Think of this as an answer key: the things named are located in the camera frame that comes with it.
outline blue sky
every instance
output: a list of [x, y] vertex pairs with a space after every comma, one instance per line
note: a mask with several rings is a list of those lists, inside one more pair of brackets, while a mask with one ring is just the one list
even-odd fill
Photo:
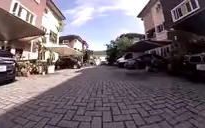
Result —
[[54, 0], [66, 17], [60, 35], [75, 34], [91, 50], [105, 50], [105, 44], [123, 33], [143, 33], [138, 13], [148, 0]]

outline tree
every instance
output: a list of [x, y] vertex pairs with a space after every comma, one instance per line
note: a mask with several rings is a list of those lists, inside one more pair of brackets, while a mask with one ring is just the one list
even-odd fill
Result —
[[107, 61], [110, 65], [114, 64], [117, 59], [123, 56], [124, 52], [132, 45], [132, 40], [124, 37], [111, 40], [110, 44], [106, 44]]
[[83, 63], [87, 63], [90, 60], [90, 56], [93, 55], [93, 51], [91, 50], [85, 50], [83, 52]]

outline brick pavement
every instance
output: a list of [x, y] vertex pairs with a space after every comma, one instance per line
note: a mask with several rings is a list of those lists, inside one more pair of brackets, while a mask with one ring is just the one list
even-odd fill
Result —
[[205, 128], [205, 84], [113, 67], [0, 86], [0, 128]]

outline roof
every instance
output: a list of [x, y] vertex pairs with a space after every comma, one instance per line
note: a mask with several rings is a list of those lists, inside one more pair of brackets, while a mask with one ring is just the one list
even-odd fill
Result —
[[142, 40], [130, 46], [126, 52], [145, 52], [154, 48], [162, 47], [170, 44], [170, 41], [151, 41]]
[[72, 41], [72, 40], [75, 40], [75, 39], [78, 39], [79, 42], [88, 45], [87, 42], [86, 42], [85, 40], [83, 40], [80, 36], [77, 36], [77, 35], [61, 36], [61, 37], [59, 37], [59, 42], [62, 43], [63, 40], [69, 40], [69, 41]]
[[59, 10], [59, 8], [55, 5], [55, 3], [52, 0], [47, 0], [47, 5], [61, 20], [66, 19], [65, 16], [62, 14], [62, 12]]
[[145, 36], [144, 34], [139, 34], [139, 33], [126, 33], [126, 34], [122, 34], [120, 36], [120, 38], [122, 38], [122, 37], [128, 37], [128, 38], [138, 37], [138, 38], [142, 39], [144, 36]]
[[44, 34], [43, 30], [0, 8], [0, 41], [15, 41]]
[[93, 54], [98, 55], [98, 56], [100, 56], [100, 55], [106, 56], [107, 55], [106, 51], [93, 51]]
[[137, 17], [143, 18], [145, 14], [147, 14], [148, 11], [150, 11], [149, 9], [155, 4], [156, 1], [157, 0], [149, 0], [149, 2], [146, 4], [146, 6], [142, 9], [142, 11], [139, 13]]

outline cloud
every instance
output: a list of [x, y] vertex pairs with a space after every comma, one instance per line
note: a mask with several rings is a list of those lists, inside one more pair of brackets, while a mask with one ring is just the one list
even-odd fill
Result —
[[71, 25], [81, 26], [97, 17], [108, 16], [109, 11], [122, 11], [127, 16], [136, 17], [148, 0], [76, 0], [76, 7], [65, 10], [72, 15]]

